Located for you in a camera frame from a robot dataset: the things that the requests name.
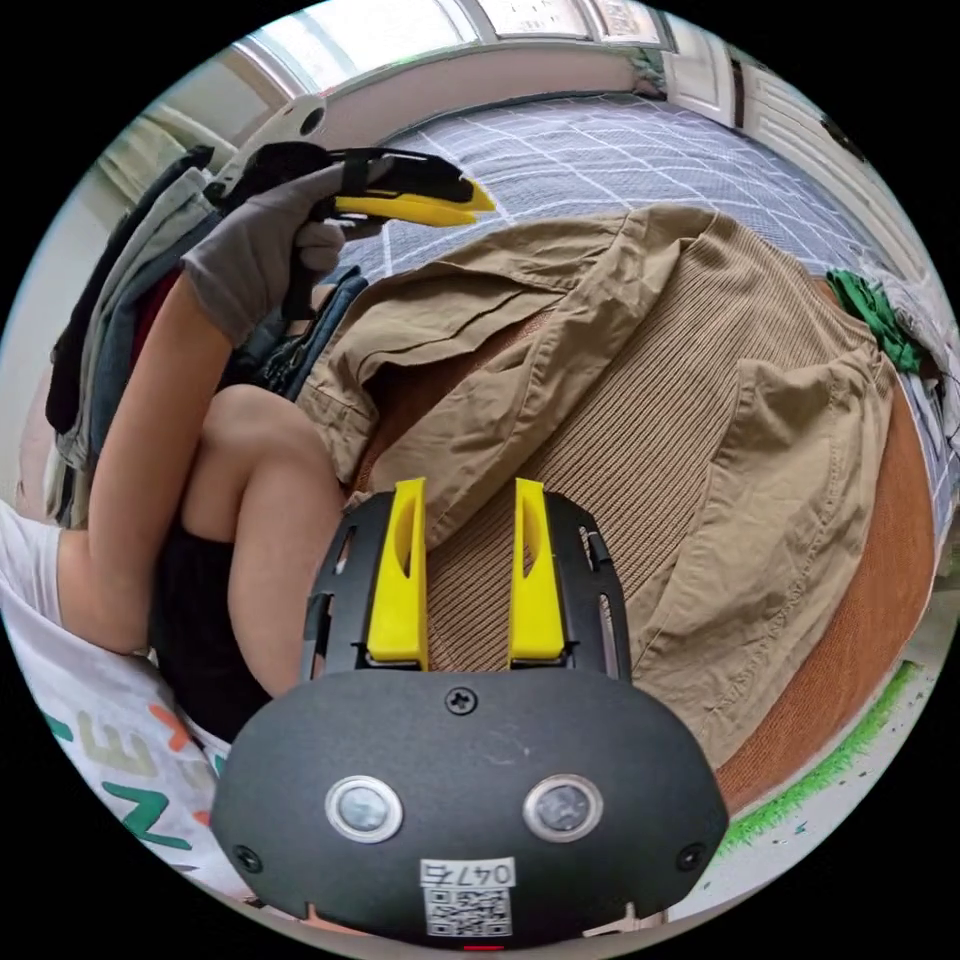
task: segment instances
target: green fringe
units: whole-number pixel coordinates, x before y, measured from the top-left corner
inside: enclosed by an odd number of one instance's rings
[[[853,766],[854,760],[868,751],[870,745],[886,726],[907,684],[918,670],[919,667],[915,663],[904,661],[880,695],[880,699],[867,711],[846,739],[780,796],[758,807],[742,820],[735,820],[727,830],[717,856],[725,856],[737,847],[749,846],[761,834],[778,826],[796,813],[815,793],[829,787],[842,774],[847,773]]]

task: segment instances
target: window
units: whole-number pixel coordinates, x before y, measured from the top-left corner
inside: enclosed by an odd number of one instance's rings
[[[498,36],[531,33],[590,36],[587,22],[573,0],[479,0]]]
[[[477,40],[454,0],[326,0],[254,34],[307,89]]]
[[[521,38],[673,44],[663,14],[636,0],[325,0],[238,46],[304,90],[327,91],[436,51]]]
[[[591,0],[607,40],[661,44],[660,33],[649,9],[637,0]]]

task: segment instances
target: label sticker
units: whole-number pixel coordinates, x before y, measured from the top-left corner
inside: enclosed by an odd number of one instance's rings
[[[421,860],[420,886],[431,937],[509,937],[513,857]]]

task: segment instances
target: knee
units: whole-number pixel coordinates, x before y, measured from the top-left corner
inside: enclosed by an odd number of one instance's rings
[[[252,463],[264,456],[309,452],[320,439],[307,415],[284,397],[237,384],[210,404],[201,444]]]

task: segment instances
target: qr code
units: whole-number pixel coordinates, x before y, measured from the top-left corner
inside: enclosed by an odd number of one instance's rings
[[[431,937],[509,937],[509,888],[423,891]]]

